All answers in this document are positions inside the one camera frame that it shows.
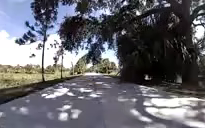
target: sky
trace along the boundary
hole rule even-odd
[[[34,18],[30,9],[32,0],[0,0],[0,64],[2,65],[26,65],[39,64],[41,65],[41,50],[36,50],[37,42],[31,45],[19,46],[15,44],[15,39],[21,37],[28,29],[24,22],[29,21],[34,23]],[[59,8],[58,22],[60,24],[63,17],[74,15],[74,7]],[[45,66],[53,65],[53,57],[56,49],[48,49],[51,42],[60,40],[56,33],[51,33],[46,42],[45,51]],[[86,54],[86,50],[80,50],[78,54],[65,52],[64,67],[70,68],[71,62],[74,64]],[[116,64],[118,60],[114,51],[108,50],[102,54],[102,58],[109,58]]]

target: asphalt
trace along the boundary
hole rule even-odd
[[[98,74],[0,105],[1,128],[205,128],[205,100]]]

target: green grass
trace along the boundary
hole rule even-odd
[[[44,83],[38,82],[38,83],[31,83],[28,85],[20,85],[17,87],[11,87],[11,88],[4,88],[0,89],[0,104],[4,104],[6,102],[9,102],[11,100],[29,95],[30,93],[40,91],[42,89],[45,89],[47,87],[53,86],[57,83],[64,82],[66,80],[70,80],[73,78],[78,77],[76,76],[67,76],[64,79],[55,79],[55,80],[49,80]]]
[[[69,76],[68,72],[63,73],[63,77]],[[45,74],[45,80],[60,78],[60,72]],[[0,73],[0,89],[23,86],[26,84],[41,82],[41,74],[20,74],[20,73]]]

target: tree canopy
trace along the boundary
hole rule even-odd
[[[75,3],[63,0],[65,5]],[[95,61],[107,44],[116,50],[124,77],[137,80],[149,74],[174,80],[179,74],[185,82],[197,81],[205,36],[194,35],[196,27],[205,28],[205,1],[81,0],[76,4],[77,15],[66,17],[59,29],[66,49],[87,48],[88,58]],[[109,13],[92,16],[101,9]]]

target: foliage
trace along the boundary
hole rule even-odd
[[[44,49],[48,38],[48,31],[52,29],[53,23],[57,20],[58,0],[34,0],[31,3],[32,14],[35,19],[34,25],[28,21],[25,25],[29,28],[22,38],[15,42],[19,45],[39,42],[38,49],[42,48],[42,81],[44,81]]]
[[[86,71],[86,65],[87,65],[87,61],[86,61],[86,56],[84,55],[82,56],[76,63],[76,65],[74,66],[74,72],[77,74],[83,74]]]
[[[69,76],[68,72],[63,72],[64,76]],[[46,80],[59,79],[58,73],[46,74]],[[41,74],[28,74],[28,73],[13,73],[13,72],[0,72],[0,89],[23,86],[26,84],[36,83],[41,81]]]
[[[65,5],[75,3],[63,0]],[[100,9],[110,13],[91,15]],[[116,50],[126,80],[143,80],[149,74],[154,80],[174,81],[181,75],[185,82],[197,81],[197,58],[205,49],[205,36],[196,39],[193,34],[196,27],[205,28],[205,1],[81,0],[76,12],[65,18],[59,30],[67,42],[65,49],[85,47],[88,58],[98,62],[107,43]]]
[[[117,71],[117,66],[114,62],[110,62],[108,58],[105,58],[102,59],[100,63],[91,66],[87,71],[110,74],[111,72]]]

